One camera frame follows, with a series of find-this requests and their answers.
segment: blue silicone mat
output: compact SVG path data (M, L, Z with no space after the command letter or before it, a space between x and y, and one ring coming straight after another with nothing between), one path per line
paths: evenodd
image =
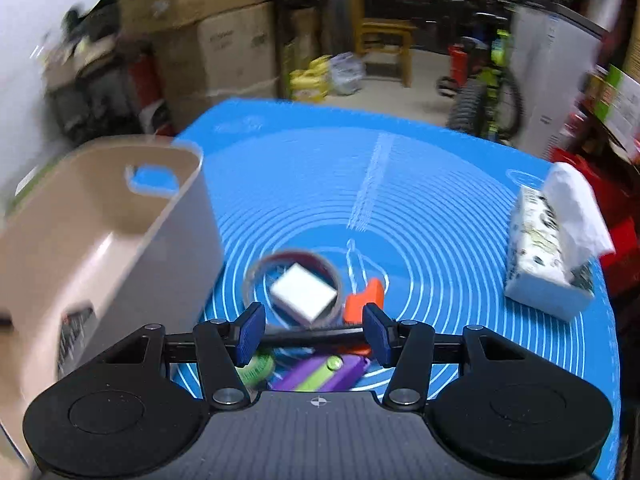
M385 311L441 333L482 324L599 387L614 429L596 476L613 478L620 413L618 347L602 272L596 299L567 324L502 294L510 209L520 184L539 187L549 164L426 123L287 102L229 100L181 136L205 154L204 171L226 267L204 318L235 319L256 259L286 247L323 254L347 293L385 284ZM255 298L268 323L263 282ZM300 353L280 352L277 374ZM434 366L430 396L457 376ZM381 395L391 370L373 364L356 390ZM199 395L194 365L175 379Z

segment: bicycle tire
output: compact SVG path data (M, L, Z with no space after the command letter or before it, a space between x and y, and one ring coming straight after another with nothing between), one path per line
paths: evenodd
M522 117L524 115L523 105L522 105L522 94L520 94L520 87L516 82L516 78L507 67L503 66L502 70L502 84L504 86L508 86L511 89L511 95L513 97L513 121L506 128L500 128L498 132L498 136L501 140L511 140L515 137L520 128L522 127Z
M458 93L451 107L447 118L447 128L481 137L482 128L484 127L486 99L486 83L479 79L469 79Z

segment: floor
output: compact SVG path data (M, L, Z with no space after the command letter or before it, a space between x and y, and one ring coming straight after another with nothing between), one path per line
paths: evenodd
M404 88L397 76L394 56L369 54L362 90L350 96L329 96L325 105L366 110L424 121L438 126L447 122L453 100L436 93L436 80L449 73L449 57L413 51L413 82Z

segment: white tissue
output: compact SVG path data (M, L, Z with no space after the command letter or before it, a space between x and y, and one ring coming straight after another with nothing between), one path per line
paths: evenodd
M556 162L542 187L556 213L564 276L571 282L571 270L592 256L614 252L593 190L585 177L570 164Z

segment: orange object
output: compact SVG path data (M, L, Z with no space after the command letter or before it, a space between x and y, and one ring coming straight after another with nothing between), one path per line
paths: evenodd
M377 278L371 278L367 283L367 288L357 294L350 294L344 302L344 314L342 319L347 324L362 323L362 309L367 303L375 303L378 308L384 310L385 287ZM349 348L346 353L368 356L371 354L369 345L361 345L356 348Z
M449 56L451 57L450 76L462 88L468 79L468 54L460 45L449 45Z

